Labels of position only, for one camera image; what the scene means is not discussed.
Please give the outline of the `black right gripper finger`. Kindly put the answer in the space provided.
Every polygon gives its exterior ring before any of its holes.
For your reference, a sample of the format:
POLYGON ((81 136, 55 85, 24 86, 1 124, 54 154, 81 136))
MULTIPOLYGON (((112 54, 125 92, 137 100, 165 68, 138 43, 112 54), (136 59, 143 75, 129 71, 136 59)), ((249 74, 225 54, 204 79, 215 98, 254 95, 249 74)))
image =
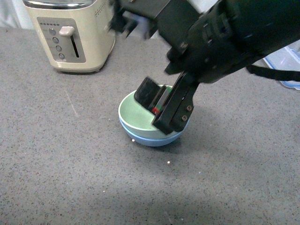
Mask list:
POLYGON ((192 73, 181 73, 152 125, 166 135, 183 131, 194 108, 193 95, 198 85, 192 73))
POLYGON ((153 106, 151 104, 159 90, 160 86, 150 77, 146 77, 134 93, 134 99, 143 108, 152 110, 153 106))

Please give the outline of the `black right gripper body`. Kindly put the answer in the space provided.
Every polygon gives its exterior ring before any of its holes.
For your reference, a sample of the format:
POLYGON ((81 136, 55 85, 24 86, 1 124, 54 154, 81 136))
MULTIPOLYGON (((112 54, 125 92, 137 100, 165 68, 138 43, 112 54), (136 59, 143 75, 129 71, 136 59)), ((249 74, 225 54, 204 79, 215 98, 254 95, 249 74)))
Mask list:
POLYGON ((219 0, 204 14, 172 0, 164 8, 164 39, 171 45, 165 72, 214 83, 249 66, 267 55, 266 22, 263 0, 219 0))

